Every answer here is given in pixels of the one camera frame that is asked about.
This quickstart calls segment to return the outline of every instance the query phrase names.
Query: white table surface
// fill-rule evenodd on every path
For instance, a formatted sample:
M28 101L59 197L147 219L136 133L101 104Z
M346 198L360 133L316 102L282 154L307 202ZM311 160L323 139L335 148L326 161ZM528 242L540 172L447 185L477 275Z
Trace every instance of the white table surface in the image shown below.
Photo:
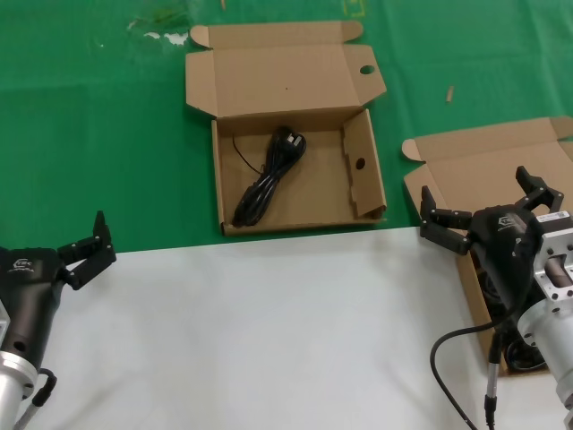
M463 429L432 343L471 323L454 256L415 228L119 254L66 288L33 429ZM483 358L438 367L484 428ZM561 429L549 375L500 382L497 426Z

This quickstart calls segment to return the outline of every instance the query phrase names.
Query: metal bracket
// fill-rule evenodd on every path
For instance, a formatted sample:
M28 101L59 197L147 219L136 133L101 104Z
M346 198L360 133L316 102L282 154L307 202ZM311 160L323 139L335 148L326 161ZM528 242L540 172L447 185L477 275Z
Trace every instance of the metal bracket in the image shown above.
M547 272L548 263L562 267L561 276L569 277L569 286L555 285L552 274ZM534 276L539 288L547 297L552 309L573 309L573 228L545 233L534 259Z

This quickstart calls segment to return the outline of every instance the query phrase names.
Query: box flap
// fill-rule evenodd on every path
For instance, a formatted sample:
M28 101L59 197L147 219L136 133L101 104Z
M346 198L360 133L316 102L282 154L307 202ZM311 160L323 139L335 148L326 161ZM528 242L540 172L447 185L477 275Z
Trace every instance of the box flap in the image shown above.
M195 25L191 39L202 47L294 47L341 44L362 36L359 21L285 22L243 25Z
M372 48L342 44L360 33L351 21L194 27L215 49L187 55L187 103L219 118L359 108L386 90Z
M573 210L573 142L558 142L573 132L569 117L538 118L404 142L402 151L426 164L405 177L419 208L422 186L428 185L444 209L478 211L508 204L523 196L515 179L525 166L548 186L565 194L563 209ZM538 208L536 214L546 212Z
M572 118L536 118L408 139L402 145L402 152L414 161L454 159L536 143L555 142L572 134Z
M356 216L386 209L382 175L368 109L344 123L344 152Z
M185 58L185 99L188 105L217 116L215 65L211 51Z

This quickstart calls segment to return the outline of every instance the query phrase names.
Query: box hole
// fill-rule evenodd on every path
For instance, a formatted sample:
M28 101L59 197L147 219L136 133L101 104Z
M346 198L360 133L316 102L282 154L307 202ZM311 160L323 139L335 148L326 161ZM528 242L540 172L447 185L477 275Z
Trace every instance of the box hole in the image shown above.
M360 68L360 73L361 74L370 74L370 73L374 73L374 66L373 65L363 65Z

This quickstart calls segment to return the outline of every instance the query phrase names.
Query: black cable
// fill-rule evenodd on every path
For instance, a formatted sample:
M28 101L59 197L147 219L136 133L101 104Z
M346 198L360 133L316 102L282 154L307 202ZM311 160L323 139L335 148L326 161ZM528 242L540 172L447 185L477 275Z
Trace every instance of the black cable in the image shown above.
M530 347L521 338L509 343L505 350L505 361L514 372L532 372L547 366L539 349Z
M56 387L57 378L54 373L48 369L39 369L38 373L47 376L46 383L44 383L44 386L38 390L32 399L32 404L37 408L41 408L50 398L52 390Z
M272 135L262 172L251 166L237 150L243 161L252 170L261 173L261 177L244 192L235 209L233 226L254 226L261 220L277 189L278 181L303 156L304 151L306 151L306 139L287 127L280 127Z
M517 300L516 303L514 303L500 319L488 322L486 324L476 325L475 327L469 327L467 329L452 331L448 334L444 334L441 338L436 340L436 343L433 344L432 351L430 352L430 367L432 368L433 376L434 378L436 378L438 385L444 391L444 394L446 394L446 397L448 398L449 402L456 409L456 411L462 417L462 419L466 422L467 426L472 430L477 430L477 427L474 425L474 423L472 423L472 421L466 415L466 412L464 412L464 410L456 402L456 399L454 399L454 396L451 395L451 392L449 392L448 387L446 387L446 384L441 380L440 374L438 374L438 369L436 368L436 352L438 352L438 348L446 340L456 338L457 336L463 336L465 334L472 334L472 333L478 333L480 331L486 331L508 320L511 317L511 315L513 315L521 306L525 304L532 282L533 281L529 282L519 300Z
M259 170L257 170L257 169L254 168L253 166L251 166L251 163L248 162L245 157L243 157L243 154L241 153L241 151L239 151L239 149L238 149L238 148L236 147L236 145L235 145L235 137L234 137L234 136L233 136L233 146L235 147L236 153L239 154L239 157L241 157L241 158L243 159L244 163L245 163L247 166L249 166L252 170L254 170L255 172L257 172L259 175L262 175L262 172L260 172Z

